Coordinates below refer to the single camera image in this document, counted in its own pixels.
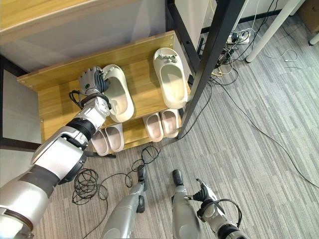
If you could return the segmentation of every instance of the shoe rack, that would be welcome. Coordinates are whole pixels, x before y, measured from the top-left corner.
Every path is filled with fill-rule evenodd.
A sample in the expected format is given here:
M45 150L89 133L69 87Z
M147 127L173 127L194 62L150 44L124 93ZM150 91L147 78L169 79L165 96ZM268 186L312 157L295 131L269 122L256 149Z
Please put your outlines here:
M18 77L21 84L38 94L42 142L80 111L68 93L80 89L77 78L82 72L95 65L103 68L109 64L116 64L124 71L134 104L132 118L123 123L124 149L149 142L143 117L168 109L153 67L153 55L161 47L173 48L174 39L174 31L169 31ZM102 128L113 124L116 123L108 117Z

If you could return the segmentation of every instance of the white table leg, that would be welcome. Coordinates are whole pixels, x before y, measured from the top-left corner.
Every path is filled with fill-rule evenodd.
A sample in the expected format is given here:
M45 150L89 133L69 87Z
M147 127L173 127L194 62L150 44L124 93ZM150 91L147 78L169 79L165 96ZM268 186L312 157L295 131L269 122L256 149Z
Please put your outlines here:
M297 6L300 0L289 0L283 9L280 11L274 22L270 25L266 33L262 36L256 47L251 51L251 53L246 57L247 62L252 62L258 53L263 49L267 44L269 39L275 34L278 28L283 24L288 15L292 10Z
M319 41L319 33L318 33L316 36L314 36L308 43L309 43L310 46L313 46L313 45L315 45L318 41Z
M294 10L290 13L290 16L295 15L296 11L301 7L301 5L305 2L305 0L300 0Z

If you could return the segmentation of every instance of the tangled cable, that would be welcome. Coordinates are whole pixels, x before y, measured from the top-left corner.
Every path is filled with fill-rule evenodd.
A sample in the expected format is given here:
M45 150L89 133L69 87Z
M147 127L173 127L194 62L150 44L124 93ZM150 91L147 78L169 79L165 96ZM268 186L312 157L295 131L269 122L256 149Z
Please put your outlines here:
M145 152L148 154L148 157L151 158L150 161L145 160ZM159 157L160 150L155 148L152 145L147 146L144 148L141 152L141 158L134 161L131 170L128 173L115 173L107 178L103 179L100 183L99 181L99 175L98 173L93 169L83 168L81 169L76 177L74 178L74 191L72 195L72 203L76 205L84 205L91 201L91 199L98 195L98 197L106 202L106 210L103 218L100 220L100 222L92 229L90 230L82 239L86 238L91 232L93 232L106 218L106 215L108 213L108 190L103 185L103 183L108 180L109 178L112 178L116 175L125 175L124 182L125 185L128 188L131 188L133 185L133 180L130 176L130 173L137 172L138 167L142 165L142 168L145 167L146 164L152 163L154 160L156 160Z

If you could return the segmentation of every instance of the wooden shelf board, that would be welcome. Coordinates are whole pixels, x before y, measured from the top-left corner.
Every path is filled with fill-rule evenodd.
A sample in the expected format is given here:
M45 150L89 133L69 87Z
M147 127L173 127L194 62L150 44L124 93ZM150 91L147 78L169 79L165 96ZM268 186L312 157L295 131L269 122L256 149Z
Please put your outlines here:
M38 92L42 141L66 125L80 111L69 99L68 93L79 89L77 77L87 69L88 64L104 67L107 62L117 64L123 69L135 108L130 120L167 109L153 68L153 54L160 47L172 47L173 34L168 32L149 37L138 41L137 46L130 43L20 77L19 82L32 83L33 89ZM116 123L108 117L103 127L113 124Z
M0 44L137 0L2 0Z
M18 77L18 81L34 91L77 80L83 71L93 66L104 67L109 64L120 66L125 74L138 77L143 74L134 71L148 71L145 65L134 63L151 59L157 49L161 47L173 48L174 32L166 32L131 42L129 44L106 49L85 57L75 58L69 62L62 62L35 72Z
M124 149L136 147L151 140L146 132L143 119L134 119L123 123Z

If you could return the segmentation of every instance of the black metal frame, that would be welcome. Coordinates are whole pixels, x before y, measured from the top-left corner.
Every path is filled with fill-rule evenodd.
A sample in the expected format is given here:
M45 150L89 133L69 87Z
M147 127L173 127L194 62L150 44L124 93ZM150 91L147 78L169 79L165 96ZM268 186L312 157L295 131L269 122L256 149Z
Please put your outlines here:
M175 30L176 36L182 45L186 56L193 83L190 92L190 100L186 104L185 112L182 115L181 128L177 138L180 138L189 122L189 119L197 105L197 102L204 91L209 76L217 63L220 52L235 24L239 12L245 0L219 0L207 37L205 48L201 59L190 40L186 27L179 15L174 0L165 0L166 31Z
M3 137L3 81L5 70L17 77L27 74L24 69L18 67L13 62L0 55L0 148L16 151L35 152L41 144ZM113 154L99 156L97 153L89 151L85 151L85 155L88 157L116 158L116 156Z

